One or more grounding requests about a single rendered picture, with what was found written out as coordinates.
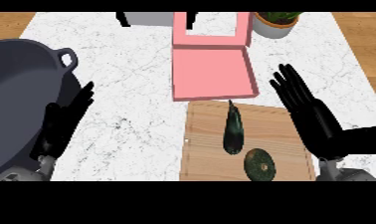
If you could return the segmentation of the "long dark green zucchini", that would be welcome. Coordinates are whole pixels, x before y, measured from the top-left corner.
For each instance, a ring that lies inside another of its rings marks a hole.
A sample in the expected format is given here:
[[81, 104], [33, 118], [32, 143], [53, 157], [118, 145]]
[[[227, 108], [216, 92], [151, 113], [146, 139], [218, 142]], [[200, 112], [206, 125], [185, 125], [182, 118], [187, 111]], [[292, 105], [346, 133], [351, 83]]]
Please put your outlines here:
[[225, 127], [222, 134], [222, 149], [228, 154], [238, 154], [243, 146], [243, 127], [237, 107], [228, 103]]

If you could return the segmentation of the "round green squash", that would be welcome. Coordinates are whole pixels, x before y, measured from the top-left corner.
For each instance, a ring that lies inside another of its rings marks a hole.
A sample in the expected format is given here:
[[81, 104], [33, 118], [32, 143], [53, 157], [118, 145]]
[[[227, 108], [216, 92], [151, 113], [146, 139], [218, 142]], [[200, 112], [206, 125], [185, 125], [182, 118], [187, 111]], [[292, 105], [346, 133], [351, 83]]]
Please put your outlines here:
[[275, 167], [269, 154], [261, 148], [252, 149], [243, 159], [243, 170], [250, 181], [271, 181]]

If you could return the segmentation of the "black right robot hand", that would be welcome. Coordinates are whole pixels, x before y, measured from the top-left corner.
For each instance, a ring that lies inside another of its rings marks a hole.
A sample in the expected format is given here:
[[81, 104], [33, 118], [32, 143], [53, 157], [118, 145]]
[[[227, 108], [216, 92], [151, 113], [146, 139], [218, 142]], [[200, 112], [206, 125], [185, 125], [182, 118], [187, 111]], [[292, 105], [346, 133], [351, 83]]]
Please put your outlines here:
[[343, 129], [317, 99], [293, 67], [278, 65], [269, 84], [289, 111], [302, 143], [317, 158], [336, 160], [349, 154], [376, 154], [376, 126]]

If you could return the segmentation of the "wooden cutting board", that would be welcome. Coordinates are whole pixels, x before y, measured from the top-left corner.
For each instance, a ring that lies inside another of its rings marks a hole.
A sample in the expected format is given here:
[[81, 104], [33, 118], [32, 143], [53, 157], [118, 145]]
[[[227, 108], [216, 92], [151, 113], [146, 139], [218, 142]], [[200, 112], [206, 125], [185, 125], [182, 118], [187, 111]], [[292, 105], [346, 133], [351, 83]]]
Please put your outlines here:
[[243, 125], [241, 152], [222, 149], [228, 103], [190, 102], [182, 147], [181, 180], [247, 180], [243, 158], [253, 148], [264, 149], [275, 165], [275, 181], [314, 181], [311, 153], [297, 137], [283, 108], [236, 104]]

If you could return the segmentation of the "pink cardboard box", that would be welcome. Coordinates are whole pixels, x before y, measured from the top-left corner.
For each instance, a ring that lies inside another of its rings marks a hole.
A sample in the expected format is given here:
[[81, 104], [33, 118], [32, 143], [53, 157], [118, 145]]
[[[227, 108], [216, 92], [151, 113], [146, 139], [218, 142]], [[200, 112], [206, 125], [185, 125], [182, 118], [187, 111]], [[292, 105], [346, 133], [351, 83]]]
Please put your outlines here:
[[236, 13], [233, 36], [188, 35], [187, 14], [174, 14], [174, 100], [184, 102], [255, 98], [258, 87], [246, 53], [252, 13]]

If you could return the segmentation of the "dark grey pot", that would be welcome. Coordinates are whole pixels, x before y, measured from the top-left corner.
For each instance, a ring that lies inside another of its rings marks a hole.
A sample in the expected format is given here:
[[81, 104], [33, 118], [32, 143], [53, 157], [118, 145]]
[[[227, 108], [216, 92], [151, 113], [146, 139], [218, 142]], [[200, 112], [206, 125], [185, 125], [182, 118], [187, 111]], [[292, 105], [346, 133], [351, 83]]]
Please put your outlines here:
[[81, 89], [76, 66], [70, 48], [51, 50], [28, 39], [0, 40], [0, 172], [13, 165], [36, 167], [29, 151], [45, 105], [70, 103]]

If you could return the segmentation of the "potted plant in white pot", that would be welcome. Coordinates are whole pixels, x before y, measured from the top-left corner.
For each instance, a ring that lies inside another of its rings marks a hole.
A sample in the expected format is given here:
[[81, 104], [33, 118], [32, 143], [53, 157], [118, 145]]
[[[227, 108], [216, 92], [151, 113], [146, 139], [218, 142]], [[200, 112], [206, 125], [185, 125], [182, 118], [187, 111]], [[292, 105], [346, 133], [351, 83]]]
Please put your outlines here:
[[255, 12], [252, 30], [268, 39], [281, 39], [287, 36], [297, 18], [299, 12]]

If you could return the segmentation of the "grey appliance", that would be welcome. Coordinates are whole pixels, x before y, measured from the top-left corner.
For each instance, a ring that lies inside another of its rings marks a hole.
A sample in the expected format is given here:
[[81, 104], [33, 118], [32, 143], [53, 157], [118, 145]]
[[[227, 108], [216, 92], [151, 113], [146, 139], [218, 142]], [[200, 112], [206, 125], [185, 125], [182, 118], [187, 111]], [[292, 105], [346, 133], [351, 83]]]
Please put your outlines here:
[[132, 25], [166, 26], [174, 24], [172, 12], [118, 12], [116, 19], [123, 27]]

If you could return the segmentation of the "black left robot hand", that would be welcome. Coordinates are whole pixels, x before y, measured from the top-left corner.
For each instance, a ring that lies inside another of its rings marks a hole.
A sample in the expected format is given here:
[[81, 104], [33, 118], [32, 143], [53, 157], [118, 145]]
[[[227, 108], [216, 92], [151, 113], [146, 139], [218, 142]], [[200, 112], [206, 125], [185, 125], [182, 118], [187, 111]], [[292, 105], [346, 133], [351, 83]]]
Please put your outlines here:
[[56, 103], [45, 106], [44, 120], [38, 138], [29, 157], [38, 160], [41, 156], [59, 158], [66, 150], [78, 123], [92, 103], [94, 83], [81, 88], [70, 104], [60, 107]]

